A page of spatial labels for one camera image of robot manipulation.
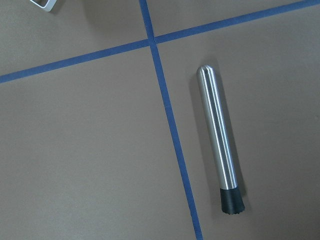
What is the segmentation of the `steel muddler black tip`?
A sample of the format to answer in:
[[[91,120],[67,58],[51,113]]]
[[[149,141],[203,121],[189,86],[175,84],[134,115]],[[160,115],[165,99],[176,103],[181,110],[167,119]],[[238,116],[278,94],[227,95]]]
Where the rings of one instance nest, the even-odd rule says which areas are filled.
[[[215,70],[210,65],[202,65],[196,75],[217,171],[221,210],[236,215],[245,210],[245,205],[238,186]]]

